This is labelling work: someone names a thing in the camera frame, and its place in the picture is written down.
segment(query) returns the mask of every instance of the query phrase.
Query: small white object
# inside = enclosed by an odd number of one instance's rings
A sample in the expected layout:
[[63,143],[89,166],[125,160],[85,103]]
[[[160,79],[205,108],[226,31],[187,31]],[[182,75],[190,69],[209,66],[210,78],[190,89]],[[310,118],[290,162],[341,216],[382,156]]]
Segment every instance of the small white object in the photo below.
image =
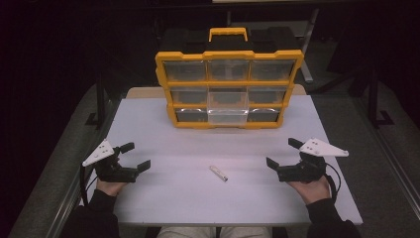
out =
[[221,180],[223,180],[223,181],[227,181],[228,180],[228,177],[227,176],[225,176],[225,174],[223,174],[219,169],[217,169],[215,166],[211,166],[210,167],[210,170],[214,173],[214,174],[216,174],[216,176],[218,176]]
[[317,157],[347,157],[349,155],[348,151],[344,151],[316,138],[309,139],[299,148],[299,151]]
[[105,139],[95,149],[95,151],[93,151],[93,153],[82,163],[82,165],[84,167],[87,167],[95,162],[98,162],[112,155],[114,155],[114,149],[112,149],[111,144]]

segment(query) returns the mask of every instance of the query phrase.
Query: marker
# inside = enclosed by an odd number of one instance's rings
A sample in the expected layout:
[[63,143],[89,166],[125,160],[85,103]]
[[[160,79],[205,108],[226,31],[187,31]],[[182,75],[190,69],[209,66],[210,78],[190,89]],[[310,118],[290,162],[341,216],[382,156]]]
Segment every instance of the marker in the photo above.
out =
[[223,181],[227,181],[228,177],[225,176],[225,174],[223,174],[219,169],[217,169],[215,166],[211,166],[210,170],[216,174],[216,176],[218,176],[221,180]]

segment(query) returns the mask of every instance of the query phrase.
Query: hand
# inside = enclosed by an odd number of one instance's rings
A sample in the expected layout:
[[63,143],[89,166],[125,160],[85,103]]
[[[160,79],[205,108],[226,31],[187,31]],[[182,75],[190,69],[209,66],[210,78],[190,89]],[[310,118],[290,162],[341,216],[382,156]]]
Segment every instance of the hand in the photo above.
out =
[[330,198],[330,186],[327,178],[322,176],[319,180],[304,183],[301,181],[290,181],[288,184],[296,189],[306,205],[315,201]]
[[125,185],[127,185],[126,182],[108,182],[98,178],[96,189],[99,189],[110,196],[117,196]]

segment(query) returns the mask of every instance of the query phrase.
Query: yellow storage organizer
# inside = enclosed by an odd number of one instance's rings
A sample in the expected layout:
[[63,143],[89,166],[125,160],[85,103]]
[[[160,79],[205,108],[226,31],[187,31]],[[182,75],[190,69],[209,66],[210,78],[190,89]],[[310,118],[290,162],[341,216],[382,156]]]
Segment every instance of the yellow storage organizer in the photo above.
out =
[[178,128],[278,128],[303,61],[289,28],[170,29],[156,55]]

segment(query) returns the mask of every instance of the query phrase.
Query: organizer handle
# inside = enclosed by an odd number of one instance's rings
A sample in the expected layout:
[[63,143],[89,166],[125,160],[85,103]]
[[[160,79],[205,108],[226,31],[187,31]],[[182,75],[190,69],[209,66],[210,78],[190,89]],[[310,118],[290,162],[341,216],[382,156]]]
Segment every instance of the organizer handle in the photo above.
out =
[[220,36],[220,35],[243,35],[244,40],[247,42],[247,29],[245,28],[212,28],[210,29],[209,34],[209,42],[211,42],[211,39],[213,36]]

